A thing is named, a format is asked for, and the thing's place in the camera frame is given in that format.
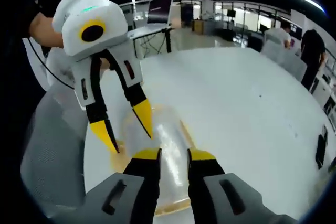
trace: white robotic arm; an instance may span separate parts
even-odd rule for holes
[[[86,108],[98,138],[119,152],[100,91],[100,58],[106,58],[114,67],[126,99],[152,137],[151,106],[140,86],[140,62],[127,37],[127,21],[121,8],[109,0],[62,0],[52,24],[62,33],[64,51],[72,62],[76,96]]]

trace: laptop screen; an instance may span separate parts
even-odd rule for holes
[[[172,0],[151,0],[147,24],[168,24]]]

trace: black circle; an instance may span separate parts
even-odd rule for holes
[[[98,25],[89,26],[82,32],[82,40],[92,42],[99,39],[104,33],[104,28]]]

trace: green led light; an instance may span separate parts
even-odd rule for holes
[[[94,8],[98,7],[97,5],[94,5],[94,6],[91,6],[91,7],[88,7],[88,8],[85,8],[83,10],[80,11],[80,13],[86,13]]]

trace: white table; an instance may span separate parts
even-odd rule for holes
[[[330,133],[332,127],[294,77],[249,48],[178,51],[146,58],[141,66],[151,104],[173,107],[197,148],[259,191],[275,213],[299,219],[307,211],[321,172],[314,160],[318,135],[323,124]],[[106,72],[101,88],[119,138],[131,108],[116,73]],[[329,134],[322,169],[335,154],[336,138]],[[84,171],[86,190],[114,173],[110,152],[89,128]],[[190,209],[180,214],[192,218]],[[164,223],[172,223],[174,215],[164,216]]]

